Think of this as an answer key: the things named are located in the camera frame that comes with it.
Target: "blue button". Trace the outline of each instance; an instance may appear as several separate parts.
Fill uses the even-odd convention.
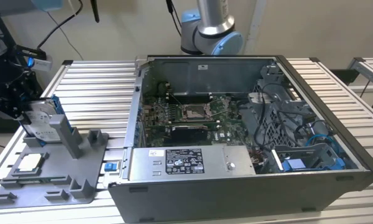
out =
[[[111,171],[116,171],[118,170],[118,164],[108,162],[106,164],[106,168],[104,168],[106,172],[111,172]]]

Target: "aluminum workbench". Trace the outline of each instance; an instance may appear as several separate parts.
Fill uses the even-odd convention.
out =
[[[348,68],[356,69],[373,83],[373,58],[356,57]]]
[[[332,74],[322,62],[308,58],[288,59],[327,103],[335,115],[373,157],[373,109]],[[106,161],[123,158],[135,62],[83,61],[63,65],[43,96],[56,94],[71,124],[82,133],[100,128],[111,140]],[[20,128],[0,155],[0,178],[6,177],[26,144]],[[108,177],[102,176],[91,204],[0,210],[6,223],[123,223],[110,192]],[[361,192],[344,194],[323,212],[310,212],[199,223],[373,223],[373,184]]]

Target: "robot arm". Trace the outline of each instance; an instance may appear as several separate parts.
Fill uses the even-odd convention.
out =
[[[192,55],[236,55],[243,35],[235,31],[228,0],[198,0],[198,6],[182,16],[182,50]]]

